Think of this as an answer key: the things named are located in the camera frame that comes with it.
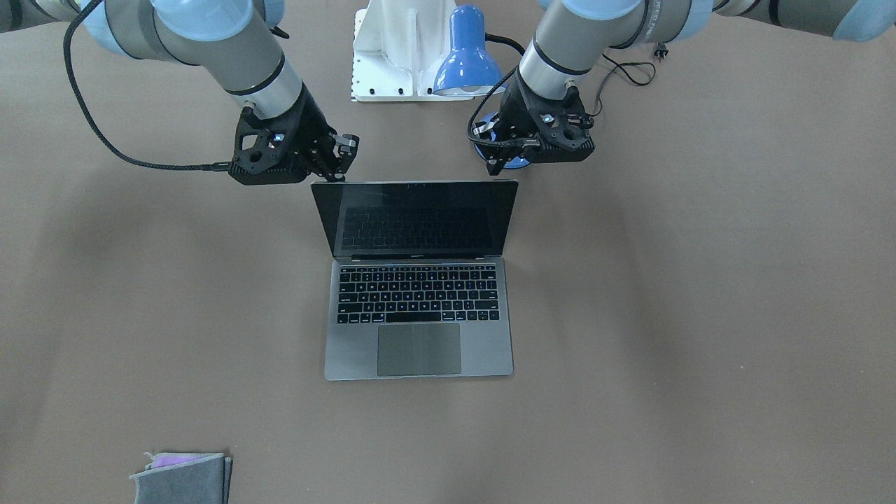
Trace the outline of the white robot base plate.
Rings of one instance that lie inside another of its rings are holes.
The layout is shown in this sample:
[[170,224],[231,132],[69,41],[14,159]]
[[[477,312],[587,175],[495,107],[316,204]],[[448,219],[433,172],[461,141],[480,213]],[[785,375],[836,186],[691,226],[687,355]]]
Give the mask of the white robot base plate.
[[355,102],[447,102],[435,77],[450,52],[454,1],[370,1],[354,15]]

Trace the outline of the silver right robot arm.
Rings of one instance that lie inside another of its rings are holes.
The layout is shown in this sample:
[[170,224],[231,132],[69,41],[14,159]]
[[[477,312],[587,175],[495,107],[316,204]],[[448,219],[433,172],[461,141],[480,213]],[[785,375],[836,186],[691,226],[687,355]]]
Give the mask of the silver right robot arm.
[[[279,45],[281,1],[3,1],[2,32],[65,22],[63,58],[81,113],[112,154],[135,166],[226,172],[246,186],[342,182],[359,139],[333,129]],[[132,60],[204,67],[240,106],[227,162],[159,164],[120,152],[90,114],[76,82],[71,40],[86,26],[106,50]]]

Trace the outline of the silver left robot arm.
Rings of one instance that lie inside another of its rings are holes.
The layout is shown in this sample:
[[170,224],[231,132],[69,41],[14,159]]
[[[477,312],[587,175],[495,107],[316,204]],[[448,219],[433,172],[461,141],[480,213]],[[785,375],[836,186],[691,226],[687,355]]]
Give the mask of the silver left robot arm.
[[711,14],[742,17],[839,41],[864,42],[894,25],[893,1],[550,1],[515,70],[503,78],[499,110],[468,122],[468,139],[495,176],[514,159],[580,162],[594,151],[592,115],[578,80],[602,54],[641,43],[687,39]]

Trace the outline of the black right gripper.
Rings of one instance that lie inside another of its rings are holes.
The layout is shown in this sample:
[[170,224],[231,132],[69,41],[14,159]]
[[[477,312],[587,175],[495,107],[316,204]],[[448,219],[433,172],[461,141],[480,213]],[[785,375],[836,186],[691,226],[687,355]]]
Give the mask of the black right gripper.
[[337,134],[327,124],[304,84],[279,117],[262,119],[254,106],[243,106],[228,174],[247,186],[298,184],[310,174],[345,182],[360,143],[358,135]]

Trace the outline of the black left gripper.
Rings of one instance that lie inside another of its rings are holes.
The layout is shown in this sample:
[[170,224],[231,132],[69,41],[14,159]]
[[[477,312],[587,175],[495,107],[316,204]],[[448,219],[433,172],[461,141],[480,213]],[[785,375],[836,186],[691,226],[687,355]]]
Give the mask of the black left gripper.
[[515,70],[495,119],[470,119],[468,139],[489,175],[531,163],[582,162],[592,155],[594,121],[578,87],[563,84],[561,92],[558,100],[541,97]]

